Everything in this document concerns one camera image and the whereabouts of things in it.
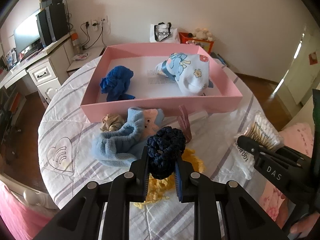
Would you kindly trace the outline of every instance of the desk drawer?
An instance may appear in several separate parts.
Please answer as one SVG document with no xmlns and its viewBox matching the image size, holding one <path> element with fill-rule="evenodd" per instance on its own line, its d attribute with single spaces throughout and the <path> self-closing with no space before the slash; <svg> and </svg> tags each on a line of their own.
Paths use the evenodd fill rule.
<svg viewBox="0 0 320 240">
<path fill-rule="evenodd" d="M 12 79 L 10 79 L 4 87 L 7 89 L 11 85 L 13 85 L 15 82 L 17 82 L 20 78 L 23 78 L 25 75 L 27 75 L 27 71 L 24 69 L 20 71 L 18 74 L 16 74 Z"/>
<path fill-rule="evenodd" d="M 47 103 L 50 103 L 53 96 L 57 93 L 58 89 L 61 87 L 58 78 L 50 80 L 46 83 L 41 84 L 38 86 L 40 93 L 44 96 L 44 99 Z"/>
<path fill-rule="evenodd" d="M 29 71 L 29 74 L 36 86 L 56 78 L 49 60 Z"/>
</svg>

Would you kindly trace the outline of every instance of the beige scrunchie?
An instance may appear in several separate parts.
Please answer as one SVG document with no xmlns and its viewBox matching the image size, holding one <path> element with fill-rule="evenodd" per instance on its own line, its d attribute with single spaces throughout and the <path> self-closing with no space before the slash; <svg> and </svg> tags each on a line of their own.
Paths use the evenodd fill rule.
<svg viewBox="0 0 320 240">
<path fill-rule="evenodd" d="M 124 123 L 125 121 L 118 114 L 117 115 L 107 114 L 102 119 L 102 125 L 100 127 L 100 130 L 103 132 L 118 131 L 124 125 Z"/>
</svg>

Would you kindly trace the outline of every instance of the blue cloth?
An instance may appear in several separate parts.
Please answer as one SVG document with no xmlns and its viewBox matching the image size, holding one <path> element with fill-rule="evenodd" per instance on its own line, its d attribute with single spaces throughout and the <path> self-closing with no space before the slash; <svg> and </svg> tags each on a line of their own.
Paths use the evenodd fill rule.
<svg viewBox="0 0 320 240">
<path fill-rule="evenodd" d="M 164 113 L 158 109 L 155 124 L 160 126 Z M 140 141 L 145 127 L 143 109 L 129 108 L 128 120 L 118 131 L 100 133 L 93 141 L 91 153 L 106 166 L 128 167 L 141 158 L 147 138 Z"/>
<path fill-rule="evenodd" d="M 100 83 L 101 93 L 108 93 L 107 102 L 135 99 L 134 96 L 126 94 L 132 77 L 133 71 L 125 66 L 116 66 L 111 69 Z"/>
</svg>

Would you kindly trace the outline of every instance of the bed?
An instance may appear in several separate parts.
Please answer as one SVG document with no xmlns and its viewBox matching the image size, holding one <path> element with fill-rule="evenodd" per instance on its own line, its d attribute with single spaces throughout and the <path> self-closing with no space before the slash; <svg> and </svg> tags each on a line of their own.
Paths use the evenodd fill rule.
<svg viewBox="0 0 320 240">
<path fill-rule="evenodd" d="M 99 123 L 90 123 L 80 103 L 100 57 L 87 63 L 58 90 L 39 126 L 39 165 L 44 183 L 53 201 L 61 209 L 89 181 L 99 184 L 112 181 L 129 168 L 107 167 L 91 154 L 91 141 L 100 132 Z M 243 95 L 236 111 L 212 114 L 196 124 L 196 133 L 188 148 L 204 161 L 204 174 L 212 180 L 226 183 L 238 181 L 249 194 L 259 200 L 266 179 L 255 172 L 247 180 L 234 163 L 236 147 L 232 137 L 249 122 L 250 116 L 262 111 L 249 88 L 227 67 L 221 65 Z M 55 162 L 52 151 L 65 147 L 66 158 Z M 193 237 L 194 205 L 178 202 L 175 190 L 166 194 L 169 199 L 145 205 L 142 209 L 130 206 L 130 239 L 191 239 Z"/>
</svg>

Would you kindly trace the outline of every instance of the clear bottle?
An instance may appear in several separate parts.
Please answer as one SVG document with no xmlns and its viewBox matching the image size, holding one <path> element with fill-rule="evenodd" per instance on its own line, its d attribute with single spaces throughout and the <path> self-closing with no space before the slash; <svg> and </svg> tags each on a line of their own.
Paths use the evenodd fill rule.
<svg viewBox="0 0 320 240">
<path fill-rule="evenodd" d="M 83 53 L 81 42 L 79 40 L 78 33 L 71 34 L 72 45 L 75 51 L 75 54 L 79 55 Z"/>
</svg>

